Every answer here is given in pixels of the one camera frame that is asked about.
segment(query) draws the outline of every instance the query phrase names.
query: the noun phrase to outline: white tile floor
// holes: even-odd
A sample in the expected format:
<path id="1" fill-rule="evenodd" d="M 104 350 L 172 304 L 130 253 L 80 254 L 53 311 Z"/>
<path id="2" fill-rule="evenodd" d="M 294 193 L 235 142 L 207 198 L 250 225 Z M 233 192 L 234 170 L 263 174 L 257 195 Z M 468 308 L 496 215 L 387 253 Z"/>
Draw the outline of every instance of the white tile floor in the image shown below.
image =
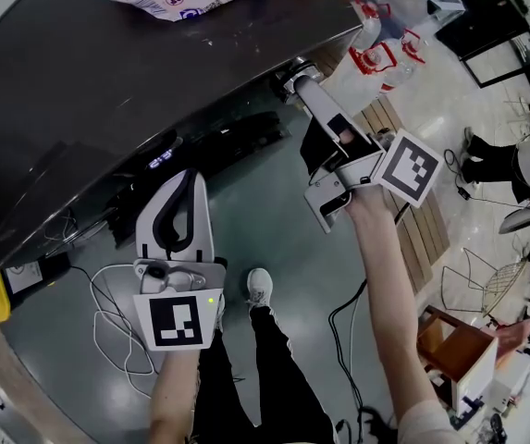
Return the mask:
<path id="1" fill-rule="evenodd" d="M 401 117 L 405 128 L 424 140 L 439 153 L 447 148 L 458 154 L 462 149 L 463 128 L 471 126 L 476 135 L 495 145 L 517 143 L 527 128 L 515 111 L 518 105 L 504 101 L 517 101 L 520 96 L 530 101 L 530 86 L 525 76 L 479 89 L 456 56 L 436 40 L 429 38 L 424 49 L 428 64 L 394 93 L 390 102 Z M 489 59 L 483 60 L 483 71 L 493 70 Z M 434 277 L 417 295 L 419 310 L 427 304 L 443 309 L 440 296 L 442 267 L 447 265 L 468 273 L 465 247 L 481 256 L 495 267 L 515 263 L 520 259 L 518 251 L 530 247 L 530 228 L 513 234 L 499 235 L 499 225 L 512 207 L 465 201 L 456 191 L 454 175 L 445 167 L 441 171 L 435 192 L 441 213 L 450 236 L 450 248 L 433 267 Z M 516 204 L 509 183 L 483 184 L 472 192 L 474 197 Z M 492 274 L 488 268 L 479 267 L 473 260 L 473 279 L 484 282 Z M 530 294 L 527 270 L 516 281 L 492 314 L 504 322 L 515 322 Z M 444 280 L 444 297 L 450 308 L 480 309 L 482 295 L 477 290 L 466 288 L 462 278 L 447 273 Z M 453 315 L 475 326 L 484 323 L 481 314 L 452 312 Z M 467 436 L 475 441 L 473 432 L 480 425 L 470 423 Z M 524 389 L 524 399 L 505 426 L 510 434 L 510 443 L 530 443 L 530 378 Z"/>

